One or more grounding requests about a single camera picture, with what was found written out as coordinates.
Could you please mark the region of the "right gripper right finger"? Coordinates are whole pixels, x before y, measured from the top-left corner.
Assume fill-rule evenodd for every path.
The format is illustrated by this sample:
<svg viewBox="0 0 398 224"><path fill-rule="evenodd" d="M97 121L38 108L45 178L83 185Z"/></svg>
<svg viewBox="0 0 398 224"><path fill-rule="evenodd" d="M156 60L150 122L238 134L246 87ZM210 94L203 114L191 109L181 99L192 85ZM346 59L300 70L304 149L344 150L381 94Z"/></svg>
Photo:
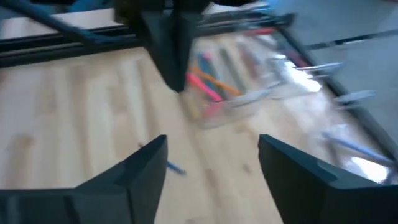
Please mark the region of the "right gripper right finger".
<svg viewBox="0 0 398 224"><path fill-rule="evenodd" d="M284 224L398 224L398 185L381 185L268 134L259 162Z"/></svg>

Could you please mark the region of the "orange pencil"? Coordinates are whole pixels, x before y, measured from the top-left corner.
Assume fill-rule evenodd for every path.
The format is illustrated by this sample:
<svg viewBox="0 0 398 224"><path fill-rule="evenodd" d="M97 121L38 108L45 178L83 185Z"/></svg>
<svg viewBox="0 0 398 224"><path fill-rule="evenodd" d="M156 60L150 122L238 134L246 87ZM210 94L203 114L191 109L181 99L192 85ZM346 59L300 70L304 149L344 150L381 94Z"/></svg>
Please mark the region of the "orange pencil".
<svg viewBox="0 0 398 224"><path fill-rule="evenodd" d="M235 96L241 96L243 93L239 90L237 90L236 88L233 88L219 80L217 80L216 78L213 78L211 75L203 72L200 68L198 67L192 67L191 71L197 75L199 75L201 78L204 78L205 80L209 80L210 82L214 83L215 85L221 87L222 89L232 93Z"/></svg>

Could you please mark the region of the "blue crayon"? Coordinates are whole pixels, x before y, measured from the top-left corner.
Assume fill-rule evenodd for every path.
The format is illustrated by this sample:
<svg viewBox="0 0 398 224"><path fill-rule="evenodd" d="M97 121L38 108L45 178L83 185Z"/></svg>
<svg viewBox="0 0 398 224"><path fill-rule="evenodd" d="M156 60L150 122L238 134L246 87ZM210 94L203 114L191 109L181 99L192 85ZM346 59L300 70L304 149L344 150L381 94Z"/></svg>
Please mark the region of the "blue crayon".
<svg viewBox="0 0 398 224"><path fill-rule="evenodd" d="M185 170L181 169L179 166L176 166L174 163L169 161L167 162L167 168L178 175L186 174Z"/></svg>

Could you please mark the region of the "red crayon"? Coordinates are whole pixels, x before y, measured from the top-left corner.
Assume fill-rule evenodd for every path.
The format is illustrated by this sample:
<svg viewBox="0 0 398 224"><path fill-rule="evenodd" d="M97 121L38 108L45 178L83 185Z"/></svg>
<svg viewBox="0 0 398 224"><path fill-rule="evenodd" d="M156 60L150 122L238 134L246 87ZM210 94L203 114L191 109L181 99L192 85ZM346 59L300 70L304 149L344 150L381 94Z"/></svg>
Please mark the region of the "red crayon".
<svg viewBox="0 0 398 224"><path fill-rule="evenodd" d="M260 29L252 29L252 30L247 30L244 31L244 35L271 35L275 29L273 28L260 28Z"/></svg>

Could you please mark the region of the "pink pen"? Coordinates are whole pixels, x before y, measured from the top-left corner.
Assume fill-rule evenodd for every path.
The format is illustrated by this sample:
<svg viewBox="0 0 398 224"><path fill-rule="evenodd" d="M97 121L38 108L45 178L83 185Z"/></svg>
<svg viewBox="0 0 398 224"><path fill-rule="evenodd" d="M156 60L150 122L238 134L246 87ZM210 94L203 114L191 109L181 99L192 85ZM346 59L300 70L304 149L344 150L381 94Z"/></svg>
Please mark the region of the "pink pen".
<svg viewBox="0 0 398 224"><path fill-rule="evenodd" d="M213 101L219 102L223 101L222 97L220 97L219 94L217 94L215 91L213 91L211 88L209 88L207 85L205 85L196 75L193 73L187 73L187 78L188 81L197 87L199 90L204 92L206 95L208 95Z"/></svg>

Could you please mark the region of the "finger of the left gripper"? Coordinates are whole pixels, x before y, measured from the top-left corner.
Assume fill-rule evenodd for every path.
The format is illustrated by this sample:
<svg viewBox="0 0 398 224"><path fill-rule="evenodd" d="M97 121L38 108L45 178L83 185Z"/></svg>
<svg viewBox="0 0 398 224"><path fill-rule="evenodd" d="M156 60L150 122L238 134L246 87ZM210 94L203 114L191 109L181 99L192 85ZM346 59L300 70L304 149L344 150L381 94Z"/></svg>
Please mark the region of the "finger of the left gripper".
<svg viewBox="0 0 398 224"><path fill-rule="evenodd" d="M143 12L142 18L148 30L146 47L165 83L174 90L175 60L170 21L167 16L157 12Z"/></svg>
<svg viewBox="0 0 398 224"><path fill-rule="evenodd" d="M182 12L175 16L172 34L175 37L175 53L177 63L177 80L175 91L180 93L185 89L186 72L190 60L193 40L197 35L198 23L202 15L194 12Z"/></svg>

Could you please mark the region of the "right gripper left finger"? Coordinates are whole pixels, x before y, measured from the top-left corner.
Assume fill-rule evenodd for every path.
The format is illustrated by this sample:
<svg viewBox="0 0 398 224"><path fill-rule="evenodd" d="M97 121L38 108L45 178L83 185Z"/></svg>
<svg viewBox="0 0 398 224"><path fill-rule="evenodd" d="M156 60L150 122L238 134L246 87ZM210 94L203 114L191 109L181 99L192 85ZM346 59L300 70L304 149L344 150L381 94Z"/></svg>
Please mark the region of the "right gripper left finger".
<svg viewBox="0 0 398 224"><path fill-rule="evenodd" d="M154 224L167 156L160 135L77 187L0 190L0 224Z"/></svg>

